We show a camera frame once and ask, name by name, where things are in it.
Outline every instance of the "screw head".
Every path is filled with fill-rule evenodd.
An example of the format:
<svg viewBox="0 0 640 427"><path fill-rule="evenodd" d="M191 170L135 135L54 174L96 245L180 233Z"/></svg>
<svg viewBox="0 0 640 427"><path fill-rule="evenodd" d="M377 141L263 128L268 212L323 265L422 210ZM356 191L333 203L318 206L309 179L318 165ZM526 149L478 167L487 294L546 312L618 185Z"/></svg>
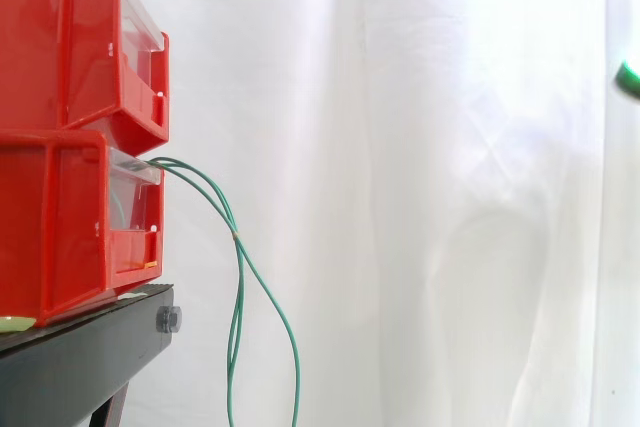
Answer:
<svg viewBox="0 0 640 427"><path fill-rule="evenodd" d="M182 325L182 309L178 306L161 307L158 311L156 327L158 332L175 334Z"/></svg>

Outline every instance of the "black table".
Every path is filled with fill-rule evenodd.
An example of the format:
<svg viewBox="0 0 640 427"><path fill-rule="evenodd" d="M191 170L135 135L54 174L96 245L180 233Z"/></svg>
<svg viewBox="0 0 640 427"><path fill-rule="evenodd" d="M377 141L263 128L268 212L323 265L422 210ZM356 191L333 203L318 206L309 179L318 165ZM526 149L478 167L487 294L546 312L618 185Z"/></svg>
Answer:
<svg viewBox="0 0 640 427"><path fill-rule="evenodd" d="M119 425L129 380L171 343L173 286L43 329L0 334L0 427Z"/></svg>

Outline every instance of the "white fabric backdrop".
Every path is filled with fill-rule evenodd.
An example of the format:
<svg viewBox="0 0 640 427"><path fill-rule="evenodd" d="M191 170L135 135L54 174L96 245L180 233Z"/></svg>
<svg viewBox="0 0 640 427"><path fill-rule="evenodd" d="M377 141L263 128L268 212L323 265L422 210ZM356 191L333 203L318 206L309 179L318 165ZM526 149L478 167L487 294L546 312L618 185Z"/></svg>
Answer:
<svg viewBox="0 0 640 427"><path fill-rule="evenodd" d="M172 42L159 152L227 192L297 334L300 426L640 419L640 118L605 1L143 0ZM223 426L233 244L177 180L166 213L183 329L123 426ZM290 425L287 337L248 288L236 425Z"/></svg>

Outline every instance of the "green cable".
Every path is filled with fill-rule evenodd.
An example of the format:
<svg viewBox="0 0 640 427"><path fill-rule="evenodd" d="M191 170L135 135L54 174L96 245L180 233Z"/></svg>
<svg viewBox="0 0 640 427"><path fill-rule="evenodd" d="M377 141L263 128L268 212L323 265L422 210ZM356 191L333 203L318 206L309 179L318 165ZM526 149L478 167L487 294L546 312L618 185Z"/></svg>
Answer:
<svg viewBox="0 0 640 427"><path fill-rule="evenodd" d="M233 385L233 374L235 372L238 348L240 346L240 337L242 332L242 317L244 313L243 262L244 262L244 259L246 259L247 264L251 269L251 272L256 277L256 279L260 283L260 286L262 287L264 292L267 294L267 297L269 297L269 300L271 301L274 308L278 312L278 315L280 316L280 319L282 320L282 323L284 324L284 327L287 330L289 341L291 342L291 348L293 350L293 358L295 363L295 373L296 373L296 390L295 390L295 398L294 398L294 405L293 405L293 419L292 419L291 425L292 427L296 427L298 423L298 410L300 405L300 356L299 356L295 336L293 334L293 330L291 329L291 325L289 324L289 321L287 320L287 317L284 314L284 311L282 310L282 308L280 307L280 304L278 304L277 300L271 293L271 290L267 287L265 281L262 279L262 277L258 273L257 269L253 264L253 261L249 257L249 254L247 253L244 247L244 244L242 243L242 241L238 236L237 225L226 197L224 196L224 194L222 193L222 190L217 186L215 182L213 182L208 176L200 172L198 169L190 166L186 162L172 159L170 157L157 157L155 159L152 159L148 163L155 167L166 170L167 172L170 172L171 174L179 177L183 181L190 184L193 188L195 188L215 208L215 210L218 212L220 217L222 217L222 220L224 220L224 222L227 224L227 227L229 227L229 230L233 234L233 238L236 244L236 255L238 258L239 279L238 279L238 291L236 294L236 304L234 307L231 328L229 331L229 341L227 345L227 416L229 419L229 425L231 427L233 427L234 425L232 385ZM207 182L216 193L216 196L218 197L218 199L220 200L220 203L222 204L222 208L215 202L215 200L213 200L213 198L209 194L207 194L207 192L205 192L205 190L200 185L198 185L195 181L193 181L186 175L183 175L180 172L177 172L175 170L176 168L189 170L195 173L196 175L198 175L205 182Z"/></svg>
<svg viewBox="0 0 640 427"><path fill-rule="evenodd" d="M168 157L156 157L155 159L153 159L153 161L163 162L162 165L164 165L165 167L177 167L190 170L191 172L194 172L201 178L203 178L214 189L216 195L218 196L218 199L220 199L227 219L231 224L233 224L233 231L238 231L237 224L235 223L235 219L233 217L233 212L231 211L231 207L229 206L226 197L222 193L222 190L217 186L217 184L213 182L209 177L204 175L199 170L191 167L190 165L175 159L171 159ZM236 294L236 304L233 310L233 317L231 319L231 328L229 329L229 340L227 345L227 417L229 419L229 425L231 426L234 425L232 386L236 361L238 357L238 349L240 347L240 337L242 333L242 319L244 311L244 256L242 255L242 251L238 246L237 240L237 236L234 236L239 270L238 292Z"/></svg>
<svg viewBox="0 0 640 427"><path fill-rule="evenodd" d="M122 222L122 228L126 229L127 228L127 220L126 220L126 216L124 215L124 209L122 208L122 203L120 202L120 199L118 198L116 193L111 188L109 189L109 195L110 195L111 200L113 201L113 203L116 204L116 207L118 209L118 213L120 214L120 221Z"/></svg>

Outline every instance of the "red plastic storage bin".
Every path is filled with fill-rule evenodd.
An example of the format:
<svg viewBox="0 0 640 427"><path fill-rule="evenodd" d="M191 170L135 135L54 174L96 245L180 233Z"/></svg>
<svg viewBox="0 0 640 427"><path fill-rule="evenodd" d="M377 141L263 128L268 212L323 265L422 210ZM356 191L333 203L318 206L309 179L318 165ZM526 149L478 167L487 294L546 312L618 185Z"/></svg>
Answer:
<svg viewBox="0 0 640 427"><path fill-rule="evenodd" d="M0 131L0 320L42 326L162 273L163 174L93 131Z"/></svg>
<svg viewBox="0 0 640 427"><path fill-rule="evenodd" d="M0 129L99 130L139 155L168 140L166 35L138 0L0 0Z"/></svg>

